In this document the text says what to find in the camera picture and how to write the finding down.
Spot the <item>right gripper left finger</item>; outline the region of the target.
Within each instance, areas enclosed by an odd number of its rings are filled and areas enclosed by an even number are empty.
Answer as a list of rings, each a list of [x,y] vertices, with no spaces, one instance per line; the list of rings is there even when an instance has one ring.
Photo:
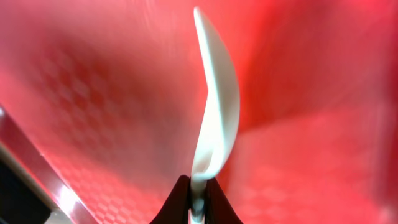
[[[150,224],[188,224],[190,178],[181,175]]]

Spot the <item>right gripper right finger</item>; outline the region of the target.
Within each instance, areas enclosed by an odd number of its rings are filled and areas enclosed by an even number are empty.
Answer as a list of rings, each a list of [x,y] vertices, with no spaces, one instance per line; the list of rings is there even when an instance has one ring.
[[[215,178],[206,183],[205,224],[243,224]]]

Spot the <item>white plastic spoon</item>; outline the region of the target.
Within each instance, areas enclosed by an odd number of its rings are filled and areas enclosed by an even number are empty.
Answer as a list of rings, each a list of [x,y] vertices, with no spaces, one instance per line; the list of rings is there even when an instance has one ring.
[[[238,132],[240,95],[231,56],[218,31],[197,6],[195,28],[205,71],[207,97],[191,171],[190,223],[203,223],[205,187],[231,154]]]

